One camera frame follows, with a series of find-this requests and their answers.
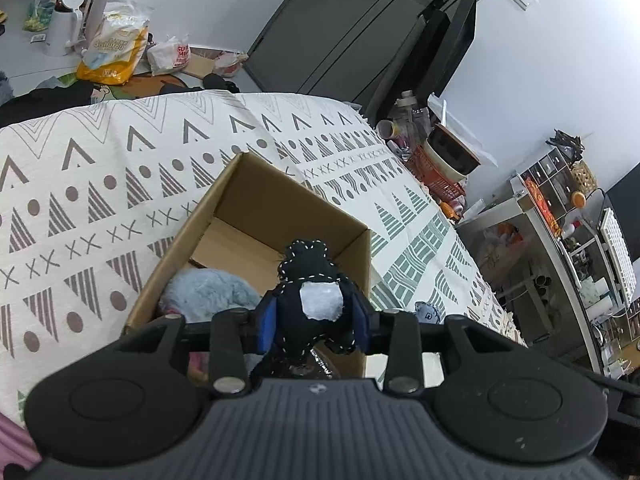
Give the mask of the black felt plush toy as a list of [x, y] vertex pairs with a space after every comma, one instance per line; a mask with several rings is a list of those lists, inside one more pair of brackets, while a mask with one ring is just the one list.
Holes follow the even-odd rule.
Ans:
[[277, 333], [260, 372], [288, 377], [321, 342], [331, 352], [356, 349], [352, 331], [352, 282], [338, 270], [322, 240], [294, 240], [278, 266]]

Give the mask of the fluffy grey-blue plush ball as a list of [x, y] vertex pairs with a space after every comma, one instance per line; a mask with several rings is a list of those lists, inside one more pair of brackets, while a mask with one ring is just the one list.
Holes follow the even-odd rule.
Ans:
[[186, 269], [176, 273], [158, 300], [163, 313], [182, 315], [188, 323], [207, 322], [222, 311], [255, 309], [262, 296], [239, 276], [217, 269]]

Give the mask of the grey felt elephant toy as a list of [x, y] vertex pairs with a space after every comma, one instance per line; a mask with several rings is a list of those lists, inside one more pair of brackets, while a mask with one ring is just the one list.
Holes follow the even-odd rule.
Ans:
[[424, 301], [417, 301], [414, 304], [414, 315], [421, 324], [442, 324], [442, 315], [432, 304]]

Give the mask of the brown cardboard box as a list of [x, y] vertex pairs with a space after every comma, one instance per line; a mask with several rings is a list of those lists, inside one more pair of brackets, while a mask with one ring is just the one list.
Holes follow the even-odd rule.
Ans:
[[180, 270], [223, 270], [258, 294], [268, 292], [278, 284], [285, 249], [298, 238], [325, 242], [338, 270], [368, 288], [370, 231], [364, 224], [256, 156], [235, 156], [169, 243], [126, 329], [134, 332], [157, 315], [160, 294]]

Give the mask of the red plastic basket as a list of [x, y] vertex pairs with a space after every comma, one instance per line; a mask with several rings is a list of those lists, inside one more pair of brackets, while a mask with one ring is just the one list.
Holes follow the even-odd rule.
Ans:
[[462, 186], [446, 178], [420, 146], [413, 151], [405, 165], [422, 184], [444, 202], [450, 203], [460, 196], [465, 196]]

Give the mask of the white rice cooker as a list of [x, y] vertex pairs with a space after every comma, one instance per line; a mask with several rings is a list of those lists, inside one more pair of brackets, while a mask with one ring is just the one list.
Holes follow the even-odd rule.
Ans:
[[452, 182], [460, 182], [480, 166], [480, 160], [454, 134], [436, 124], [423, 148], [440, 173]]

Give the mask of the white desk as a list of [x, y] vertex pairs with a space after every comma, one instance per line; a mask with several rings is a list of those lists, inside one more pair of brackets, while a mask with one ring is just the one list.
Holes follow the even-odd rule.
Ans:
[[458, 233], [529, 348], [615, 379], [634, 370], [588, 318], [577, 273], [529, 197], [462, 221]]

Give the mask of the patterned geometric blanket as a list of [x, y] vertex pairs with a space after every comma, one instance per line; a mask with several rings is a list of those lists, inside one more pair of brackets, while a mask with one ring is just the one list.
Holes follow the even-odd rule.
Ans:
[[521, 335], [426, 188], [349, 105], [201, 91], [106, 101], [1, 131], [1, 411], [211, 266], [264, 292], [322, 240], [379, 309]]

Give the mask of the grey drawer organizer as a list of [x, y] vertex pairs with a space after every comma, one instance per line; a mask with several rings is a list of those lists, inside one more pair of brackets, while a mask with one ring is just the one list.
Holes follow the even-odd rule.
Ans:
[[536, 185], [555, 217], [562, 217], [575, 208], [572, 202], [574, 193], [590, 194], [585, 180], [577, 179], [578, 172], [553, 146], [548, 146], [545, 153], [538, 153], [518, 175], [523, 182], [530, 181]]

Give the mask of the white keyboard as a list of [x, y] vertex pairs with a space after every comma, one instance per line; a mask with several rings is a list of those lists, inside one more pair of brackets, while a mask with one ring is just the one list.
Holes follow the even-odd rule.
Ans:
[[624, 303], [626, 306], [630, 306], [634, 300], [637, 279], [622, 230], [611, 207], [603, 209], [599, 231], [610, 253], [615, 274], [620, 282]]

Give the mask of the white red plastic bag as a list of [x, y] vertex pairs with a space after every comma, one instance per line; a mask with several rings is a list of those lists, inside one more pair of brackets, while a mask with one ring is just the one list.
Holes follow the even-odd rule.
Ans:
[[191, 59], [189, 37], [171, 36], [164, 42], [154, 44], [146, 50], [153, 76], [167, 75], [185, 68]]

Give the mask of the black flat monitor panel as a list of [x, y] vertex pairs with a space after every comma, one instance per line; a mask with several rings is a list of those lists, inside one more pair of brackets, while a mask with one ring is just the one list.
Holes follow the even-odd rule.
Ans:
[[430, 3], [382, 73], [364, 117], [375, 125], [390, 116], [405, 92], [424, 107], [441, 96], [475, 38], [477, 0], [458, 0], [448, 15]]

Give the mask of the yellow food bag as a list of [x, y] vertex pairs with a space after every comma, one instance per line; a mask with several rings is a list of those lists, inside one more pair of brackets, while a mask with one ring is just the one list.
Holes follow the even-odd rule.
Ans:
[[108, 0], [76, 77], [108, 86], [126, 84], [148, 45], [150, 15], [147, 6], [134, 1]]

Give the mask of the white electric kettle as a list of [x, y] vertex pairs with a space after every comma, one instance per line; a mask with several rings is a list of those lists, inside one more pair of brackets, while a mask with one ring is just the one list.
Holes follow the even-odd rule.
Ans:
[[85, 0], [56, 0], [44, 42], [44, 53], [60, 58], [72, 52], [78, 44], [84, 14]]

